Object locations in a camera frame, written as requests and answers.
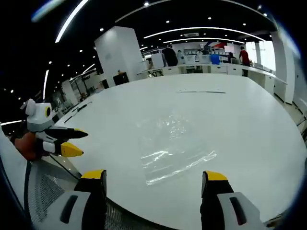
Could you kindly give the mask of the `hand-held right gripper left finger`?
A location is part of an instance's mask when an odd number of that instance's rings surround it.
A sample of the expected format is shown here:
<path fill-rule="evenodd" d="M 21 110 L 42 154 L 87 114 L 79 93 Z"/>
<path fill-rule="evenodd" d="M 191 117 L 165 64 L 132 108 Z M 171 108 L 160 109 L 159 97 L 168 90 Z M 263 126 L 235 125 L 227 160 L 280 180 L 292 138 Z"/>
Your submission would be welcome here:
<path fill-rule="evenodd" d="M 47 209 L 41 230 L 103 230 L 106 223 L 106 170 L 88 171 L 75 188 Z"/>

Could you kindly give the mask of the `person's left hand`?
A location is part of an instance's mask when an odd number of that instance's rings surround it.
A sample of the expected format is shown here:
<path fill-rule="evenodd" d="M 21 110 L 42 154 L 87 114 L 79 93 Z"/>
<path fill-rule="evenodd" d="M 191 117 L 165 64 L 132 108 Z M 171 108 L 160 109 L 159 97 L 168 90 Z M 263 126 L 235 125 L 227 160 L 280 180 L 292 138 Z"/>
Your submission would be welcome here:
<path fill-rule="evenodd" d="M 35 133 L 27 132 L 22 138 L 16 138 L 13 142 L 21 155 L 28 161 L 36 161 L 49 155 L 48 152 L 38 149 Z"/>

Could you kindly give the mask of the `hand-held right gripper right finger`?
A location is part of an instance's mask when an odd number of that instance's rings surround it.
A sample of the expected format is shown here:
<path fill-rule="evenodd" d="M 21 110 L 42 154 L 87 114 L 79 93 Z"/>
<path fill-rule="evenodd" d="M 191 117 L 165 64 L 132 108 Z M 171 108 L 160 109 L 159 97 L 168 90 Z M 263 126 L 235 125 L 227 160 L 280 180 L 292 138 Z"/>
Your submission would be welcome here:
<path fill-rule="evenodd" d="M 218 172 L 204 171 L 200 206 L 203 230 L 266 230 L 260 211 L 241 192 L 234 192 Z"/>

